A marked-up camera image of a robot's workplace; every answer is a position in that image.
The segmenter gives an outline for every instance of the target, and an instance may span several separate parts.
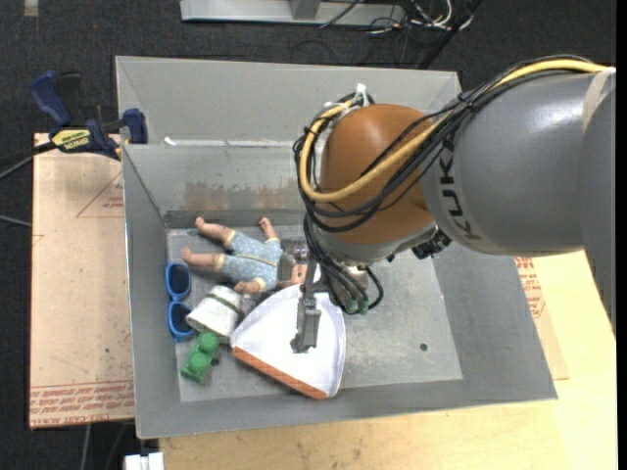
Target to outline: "baby doll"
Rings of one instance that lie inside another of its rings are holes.
[[[223,273],[235,284],[234,289],[238,293],[255,294],[271,291],[275,287],[305,283],[307,266],[304,264],[295,264],[292,267],[289,281],[278,280],[283,249],[267,217],[259,221],[259,226],[265,234],[265,243],[227,226],[206,223],[202,217],[196,218],[195,226],[201,235],[220,241],[228,254],[195,254],[186,247],[181,251],[181,257],[189,265],[205,266]]]

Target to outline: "green toy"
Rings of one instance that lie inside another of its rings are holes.
[[[194,348],[187,356],[185,365],[180,370],[181,375],[196,383],[202,383],[218,350],[219,337],[216,334],[210,331],[200,333]]]

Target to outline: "yellow clamp label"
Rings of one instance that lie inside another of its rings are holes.
[[[89,144],[89,131],[85,129],[66,129],[52,136],[52,142],[66,152]]]

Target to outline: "cable bundle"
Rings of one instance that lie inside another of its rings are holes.
[[[511,87],[544,75],[573,71],[590,73],[604,69],[603,66],[595,65],[576,56],[550,56],[517,64],[471,91],[460,94],[445,109],[428,116],[434,120],[433,123],[427,129],[414,135],[409,141],[401,144],[411,131],[424,122],[427,117],[413,121],[377,156],[358,179],[340,190],[329,193],[320,190],[315,178],[315,144],[333,121],[337,120],[346,110],[362,106],[366,102],[366,98],[363,95],[358,95],[358,93],[351,94],[322,110],[312,124],[305,128],[303,136],[295,142],[293,150],[298,171],[298,188],[307,208],[305,217],[306,239],[312,257],[319,262],[322,273],[327,280],[332,278],[344,287],[352,297],[365,298],[364,290],[348,270],[326,254],[316,242],[313,233],[314,225],[329,233],[349,231],[364,224],[376,213],[392,207],[433,165],[443,149],[453,142],[459,128],[494,98]],[[374,198],[349,210],[344,210],[335,204],[335,201],[349,197],[361,190],[393,165],[398,165],[397,170]],[[420,169],[418,177],[408,181],[418,169]],[[384,201],[401,187],[404,189],[400,197],[383,208]],[[332,209],[321,208],[318,204],[328,204]],[[358,218],[341,226],[330,226],[323,220],[324,218],[346,218],[349,216],[358,216]],[[383,297],[383,291],[376,278],[373,278],[371,270],[368,268],[366,271],[379,288],[379,297],[375,302],[378,304]],[[362,312],[375,304],[368,305],[362,301]]]

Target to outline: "blue sunglasses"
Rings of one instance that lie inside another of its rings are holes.
[[[192,289],[192,278],[186,264],[171,262],[166,266],[166,290],[171,301],[168,305],[168,326],[174,340],[179,343],[191,338],[194,329],[187,323],[185,317],[191,311],[189,306],[182,303]]]

